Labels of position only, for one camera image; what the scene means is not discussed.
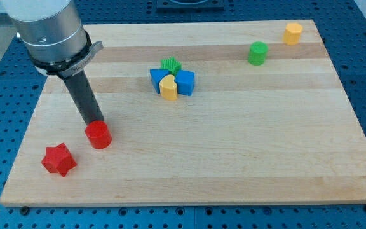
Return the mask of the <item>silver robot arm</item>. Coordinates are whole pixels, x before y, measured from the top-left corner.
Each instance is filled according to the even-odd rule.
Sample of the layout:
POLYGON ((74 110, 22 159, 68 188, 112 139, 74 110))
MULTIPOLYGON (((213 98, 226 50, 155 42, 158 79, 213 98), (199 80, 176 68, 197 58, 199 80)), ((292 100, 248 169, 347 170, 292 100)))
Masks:
POLYGON ((43 75, 70 78, 104 48, 91 42, 72 0, 2 0, 31 61, 43 75))

